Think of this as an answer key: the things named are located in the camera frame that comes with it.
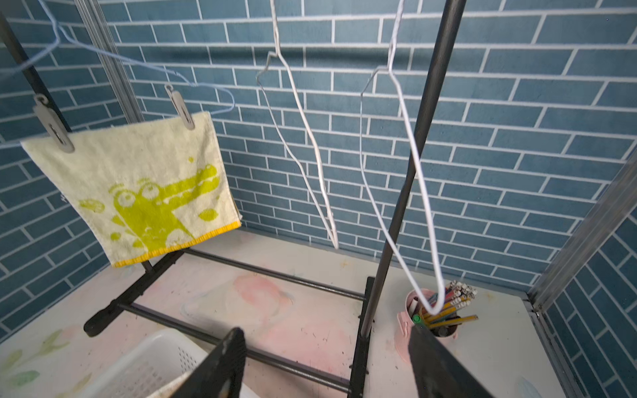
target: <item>rack base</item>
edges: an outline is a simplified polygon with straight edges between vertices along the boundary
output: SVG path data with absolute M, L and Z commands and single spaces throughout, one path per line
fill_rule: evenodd
M 207 343 L 213 345 L 219 343 L 219 341 L 221 341 L 221 338 L 218 338 L 203 329 L 134 303 L 135 300 L 139 296 L 141 296 L 146 289 L 148 289 L 157 279 L 159 279 L 159 277 L 184 254 L 194 255 L 196 257 L 219 262 L 221 264 L 227 264 L 241 269 L 246 269 L 251 272 L 261 273 L 273 278 L 298 283 L 306 287 L 312 287 L 324 292 L 342 295 L 350 299 L 361 300 L 362 310 L 359 317 L 360 322 L 356 345 L 354 348 L 354 359 L 351 366 L 352 373 L 349 380 L 336 376 L 334 374 L 323 372 L 310 366 L 305 366 L 298 362 L 293 362 L 286 358 L 279 357 L 262 350 L 248 348 L 247 356 L 248 358 L 258 360 L 259 362 L 273 366 L 290 374 L 294 374 L 304 379 L 314 381 L 315 383 L 322 384 L 335 390 L 346 392 L 348 398 L 362 397 L 363 389 L 365 387 L 365 377 L 368 373 L 367 357 L 369 352 L 369 337 L 361 337 L 361 329 L 368 308 L 372 286 L 374 284 L 374 278 L 371 276 L 367 278 L 365 294 L 362 295 L 351 290 L 340 289 L 334 286 L 324 285 L 322 283 L 298 278 L 297 276 L 278 273 L 270 269 L 252 266 L 250 264 L 226 259 L 224 257 L 200 252 L 199 250 L 195 249 L 189 248 L 184 250 L 177 250 L 163 256 L 162 259 L 155 264 L 155 266 L 151 266 L 149 262 L 145 262 L 145 264 L 143 264 L 146 270 L 144 275 L 136 280 L 128 289 L 126 289 L 124 293 L 120 294 L 119 297 L 117 297 L 115 300 L 112 300 L 112 302 L 106 308 L 98 311 L 84 324 L 84 331 L 86 332 L 86 334 L 89 337 L 97 336 L 98 334 L 102 333 L 102 331 L 104 331 L 104 329 L 107 328 L 107 326 L 109 326 L 109 324 L 111 324 L 111 322 L 114 321 L 119 316 L 119 314 L 121 314 L 123 311 L 128 311 L 153 322 L 157 322 L 166 327 L 177 329 L 178 331 L 187 334 L 188 336 L 200 339 Z

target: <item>white plastic basket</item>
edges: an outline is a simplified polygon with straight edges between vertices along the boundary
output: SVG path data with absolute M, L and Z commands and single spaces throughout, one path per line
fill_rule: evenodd
M 148 336 L 91 383 L 80 398 L 147 398 L 186 372 L 208 354 L 174 329 Z M 246 385 L 241 396 L 256 397 Z

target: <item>yellow towel edge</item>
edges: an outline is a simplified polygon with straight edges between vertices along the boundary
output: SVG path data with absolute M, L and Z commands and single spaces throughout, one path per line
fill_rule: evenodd
M 170 247 L 166 247 L 163 249 L 158 249 L 158 250 L 153 250 L 152 252 L 148 252 L 144 255 L 141 255 L 139 257 L 135 257 L 134 259 L 130 259 L 130 260 L 123 260 L 123 261 L 118 261 L 115 264 L 113 264 L 113 267 L 115 268 L 120 268 L 120 267 L 125 267 L 125 266 L 130 266 L 131 264 L 137 264 L 139 262 L 142 261 L 146 261 L 148 259 L 152 259 L 153 257 L 156 257 L 158 255 L 162 255 L 162 254 L 166 254 L 166 253 L 170 253 L 170 252 L 174 252 L 175 250 L 179 250 L 179 249 L 183 249 L 186 247 L 190 247 L 192 245 L 196 245 L 198 243 L 201 243 L 207 239 L 213 238 L 217 235 L 221 235 L 224 232 L 228 232 L 231 231 L 233 229 L 237 229 L 241 227 L 241 221 L 235 221 L 231 224 L 226 225 L 225 227 L 221 227 L 219 229 L 215 229 L 214 231 L 210 231 L 205 235 L 199 236 L 197 239 L 192 240 L 188 243 L 182 243 L 180 245 L 175 245 L 175 246 L 170 246 Z

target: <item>blue wire hanger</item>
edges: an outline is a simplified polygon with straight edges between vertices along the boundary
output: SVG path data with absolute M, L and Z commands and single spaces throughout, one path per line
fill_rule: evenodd
M 34 55 L 33 57 L 29 58 L 27 61 L 21 63 L 20 65 L 15 66 L 14 68 L 11 68 L 8 73 L 0 75 L 0 82 L 10 78 L 11 76 L 13 76 L 13 75 L 15 75 L 17 73 L 22 72 L 23 70 L 25 70 L 27 68 L 30 68 L 36 62 L 38 62 L 42 58 L 46 57 L 53 50 L 55 50 L 61 43 L 61 38 L 60 38 L 60 34 L 59 34 L 61 32 L 62 35 L 64 35 L 64 38 L 66 38 L 71 44 L 74 44 L 76 46 L 85 48 L 88 51 L 91 51 L 91 52 L 94 52 L 94 53 L 98 53 L 98 54 L 101 54 L 101 55 L 105 55 L 107 57 L 115 58 L 115 59 L 118 59 L 118 60 L 120 60 L 122 62 L 127 62 L 127 63 L 132 64 L 132 65 L 137 65 L 137 66 L 141 66 L 143 68 L 152 69 L 154 71 L 168 73 L 169 75 L 173 75 L 173 76 L 176 76 L 176 77 L 182 79 L 190 87 L 209 87 L 211 89 L 217 89 L 217 90 L 221 90 L 223 92 L 227 92 L 230 95 L 230 98 L 232 99 L 232 103 L 233 104 L 230 105 L 228 108 L 220 109 L 220 110 L 217 110 L 217 111 L 211 111 L 210 112 L 211 116 L 212 115 L 218 115 L 220 113 L 230 112 L 230 111 L 232 111 L 234 109 L 234 107 L 236 105 L 236 103 L 234 102 L 234 95 L 233 95 L 232 92 L 230 92 L 230 90 L 228 90 L 225 87 L 221 87 L 220 85 L 212 84 L 212 83 L 191 82 L 184 75 L 182 75 L 181 73 L 179 73 L 177 71 L 173 71 L 172 69 L 167 69 L 167 68 L 164 68 L 164 67 L 149 65 L 146 62 L 140 62 L 140 61 L 132 59 L 132 58 L 123 57 L 123 56 L 121 56 L 119 54 L 115 54 L 115 53 L 111 53 L 111 52 L 108 52 L 108 51 L 104 51 L 104 50 L 102 50 L 100 48 L 97 48 L 95 46 L 88 45 L 86 43 L 82 43 L 80 41 L 75 40 L 74 38 L 71 37 L 71 35 L 68 34 L 68 32 L 64 29 L 63 26 L 59 25 L 57 19 L 55 18 L 55 16 L 51 12 L 51 10 L 49 10 L 49 8 L 46 5 L 45 1 L 44 0 L 38 0 L 38 2 L 40 3 L 40 5 L 44 9 L 44 12 L 46 13 L 47 17 L 51 21 L 53 32 L 55 34 L 55 40 L 52 43 L 50 43 L 46 48 L 44 48 L 44 50 L 38 52 L 36 55 Z M 177 111 L 179 112 L 180 116 L 183 119 L 183 115 L 181 114 L 181 111 L 180 111 L 179 108 L 177 108 Z M 0 145 L 0 149 L 8 148 L 8 147 L 14 147 L 14 146 L 20 146 L 20 143 L 12 143 L 12 144 Z

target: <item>metal frame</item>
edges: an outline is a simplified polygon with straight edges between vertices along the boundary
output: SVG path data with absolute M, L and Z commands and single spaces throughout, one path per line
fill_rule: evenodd
M 93 45 L 102 50 L 117 54 L 117 47 L 111 37 L 111 32 L 108 29 L 108 25 L 106 25 L 106 19 L 97 0 L 75 0 L 75 5 L 80 12 L 84 26 L 89 31 Z M 102 61 L 102 66 L 104 66 L 108 81 L 111 83 L 111 87 L 113 87 L 115 97 L 117 97 L 122 107 L 126 121 L 128 123 L 143 122 L 144 116 L 141 114 L 140 106 L 137 103 L 135 93 L 126 76 L 122 62 L 101 54 L 98 55 Z
M 637 151 L 617 173 L 604 196 L 593 206 L 564 248 L 529 291 L 536 311 L 553 304 L 566 285 L 580 271 L 595 251 L 613 233 L 637 198 Z
M 84 1 L 95 0 L 76 0 L 76 3 L 82 3 Z M 419 154 L 422 154 L 422 150 L 429 133 L 429 128 L 433 119 L 436 105 L 438 104 L 438 98 L 440 97 L 440 90 L 442 88 L 445 74 L 447 73 L 447 66 L 451 58 L 451 53 L 455 43 L 455 37 L 460 26 L 462 19 L 462 13 L 464 11 L 464 5 L 466 0 L 447 0 L 445 9 L 442 14 L 440 29 L 438 31 L 438 37 L 436 38 L 436 44 L 434 46 L 434 52 L 431 59 L 431 65 L 429 66 L 429 72 L 427 74 L 427 81 L 425 89 L 422 94 L 422 101 L 420 103 L 420 109 L 416 121 L 415 139 L 419 149 Z M 390 235 L 394 239 L 397 239 L 399 235 L 400 226 L 403 221 L 404 212 L 407 206 L 409 193 L 412 187 L 413 178 L 415 176 L 415 168 L 413 162 L 410 159 L 410 163 L 407 170 L 406 181 L 403 189 L 401 190 L 398 203 L 396 205 L 396 211 L 394 218 L 390 226 Z M 89 336 L 96 336 L 102 332 L 116 317 L 123 311 L 134 313 L 135 315 L 142 316 L 153 322 L 157 322 L 161 325 L 175 328 L 189 336 L 198 338 L 208 343 L 217 344 L 220 338 L 213 336 L 205 330 L 198 329 L 192 325 L 189 325 L 180 320 L 171 318 L 162 313 L 158 313 L 152 309 L 145 308 L 139 304 L 135 304 L 135 300 L 148 288 L 152 283 L 157 280 L 161 274 L 174 264 L 182 255 L 188 254 L 210 261 L 219 262 L 228 266 L 238 267 L 247 271 L 263 274 L 272 278 L 278 278 L 288 282 L 297 283 L 306 287 L 315 288 L 324 292 L 342 295 L 349 299 L 355 299 L 362 301 L 362 310 L 359 321 L 359 328 L 357 333 L 356 345 L 354 348 L 354 359 L 352 363 L 352 372 L 350 379 L 346 380 L 333 374 L 319 371 L 308 366 L 304 366 L 297 362 L 289 361 L 285 358 L 281 358 L 271 353 L 266 353 L 252 348 L 248 349 L 248 358 L 252 358 L 271 365 L 277 369 L 281 369 L 296 376 L 305 378 L 307 380 L 320 383 L 322 385 L 334 388 L 336 390 L 346 392 L 348 397 L 361 398 L 363 395 L 363 389 L 365 386 L 365 377 L 367 375 L 367 359 L 369 353 L 369 342 L 371 339 L 371 324 L 373 323 L 374 314 L 378 306 L 380 294 L 383 289 L 383 284 L 389 270 L 389 265 L 392 257 L 391 247 L 386 243 L 383 255 L 380 259 L 376 278 L 369 277 L 367 279 L 365 293 L 360 294 L 351 290 L 346 290 L 323 283 L 299 278 L 297 276 L 279 273 L 269 269 L 253 266 L 250 264 L 238 262 L 231 259 L 219 257 L 214 254 L 201 252 L 196 249 L 186 248 L 178 250 L 176 252 L 165 255 L 155 266 L 151 266 L 149 262 L 144 262 L 144 268 L 146 273 L 139 278 L 131 287 L 129 287 L 124 293 L 113 300 L 105 309 L 98 311 L 91 319 L 89 319 L 84 325 L 84 331 Z
M 99 48 L 115 52 L 117 49 L 110 37 L 108 26 L 104 20 L 104 16 L 101 13 L 99 5 L 96 0 L 75 0 L 75 3 L 80 11 L 93 44 Z M 440 96 L 440 90 L 442 83 L 447 72 L 447 66 L 451 58 L 452 49 L 455 42 L 455 37 L 459 28 L 459 24 L 462 18 L 462 12 L 466 0 L 447 0 L 445 9 L 442 14 L 440 29 L 438 31 L 438 37 L 436 38 L 436 44 L 434 47 L 433 56 L 431 59 L 431 65 L 429 67 L 429 73 L 427 75 L 427 81 L 425 89 L 422 95 L 422 101 L 416 121 L 416 141 L 418 144 L 419 153 L 422 153 L 422 149 L 427 139 L 427 134 L 431 126 L 431 120 L 438 103 Z M 17 62 L 23 62 L 27 59 L 24 50 L 20 46 L 17 38 L 11 32 L 10 27 L 6 23 L 6 20 L 0 18 L 0 34 L 2 34 L 7 47 L 11 50 L 14 58 Z M 107 57 L 101 57 L 102 63 L 106 70 L 109 80 L 113 86 L 113 89 L 117 95 L 123 111 L 126 115 L 126 119 L 129 122 L 142 121 L 141 112 L 135 100 L 132 92 L 132 87 L 128 79 L 126 78 L 124 68 L 121 62 L 113 60 Z M 60 116 L 61 120 L 64 120 L 59 109 L 55 106 L 55 103 L 50 98 L 46 87 L 39 79 L 37 72 L 34 68 L 29 68 L 24 71 L 25 76 L 31 83 L 32 87 L 37 93 L 46 95 L 51 101 L 55 111 Z M 400 225 L 403 220 L 404 211 L 407 205 L 407 199 L 411 190 L 413 177 L 415 175 L 415 169 L 410 159 L 408 166 L 406 181 L 401 191 L 401 195 L 396 206 L 396 212 L 392 219 L 390 233 L 394 240 L 397 239 Z M 363 395 L 363 389 L 365 386 L 365 377 L 367 375 L 367 359 L 369 353 L 369 342 L 371 324 L 373 317 L 378 306 L 378 300 L 382 292 L 385 277 L 389 270 L 389 264 L 392 257 L 392 252 L 389 246 L 385 245 L 383 256 L 380 260 L 378 272 L 376 278 L 368 277 L 366 282 L 365 293 L 360 294 L 351 290 L 342 289 L 323 283 L 299 278 L 297 276 L 279 273 L 269 269 L 256 267 L 250 264 L 238 262 L 231 259 L 225 259 L 213 254 L 204 253 L 199 250 L 187 248 L 183 250 L 177 250 L 163 256 L 154 266 L 148 261 L 144 261 L 142 264 L 145 268 L 145 273 L 137 281 L 135 281 L 124 293 L 120 294 L 116 299 L 112 300 L 107 307 L 98 311 L 92 316 L 84 325 L 84 331 L 88 336 L 93 337 L 104 331 L 105 328 L 112 321 L 116 319 L 123 311 L 134 313 L 135 315 L 149 319 L 153 322 L 157 322 L 167 327 L 175 328 L 189 336 L 198 338 L 211 344 L 218 344 L 221 339 L 199 329 L 193 325 L 189 325 L 185 322 L 171 318 L 165 314 L 154 311 L 150 308 L 135 304 L 135 300 L 141 296 L 146 289 L 159 279 L 182 255 L 188 254 L 196 257 L 208 259 L 210 261 L 227 264 L 229 266 L 238 267 L 247 271 L 260 273 L 272 278 L 278 278 L 292 283 L 297 283 L 306 287 L 322 290 L 327 293 L 338 294 L 343 297 L 362 301 L 362 310 L 359 321 L 359 329 L 357 333 L 356 344 L 354 348 L 354 358 L 352 363 L 352 372 L 350 379 L 346 380 L 339 376 L 329 374 L 312 367 L 308 367 L 297 362 L 287 360 L 285 358 L 273 355 L 253 348 L 248 349 L 248 358 L 252 358 L 271 365 L 277 369 L 286 371 L 296 376 L 305 378 L 307 380 L 320 383 L 327 387 L 345 392 L 348 397 L 361 398 Z
M 560 350 L 557 342 L 548 332 L 549 329 L 546 319 L 542 314 L 533 309 L 529 301 L 524 301 L 524 306 L 529 312 L 531 323 L 538 337 L 540 337 L 540 342 L 548 355 L 549 362 L 553 366 L 557 380 L 564 390 L 564 395 L 566 395 L 567 398 L 583 398 L 582 391 L 579 389 L 575 377 L 573 377 L 573 373 L 571 372 L 571 368 L 568 365 L 568 359 L 562 354 L 562 350 Z

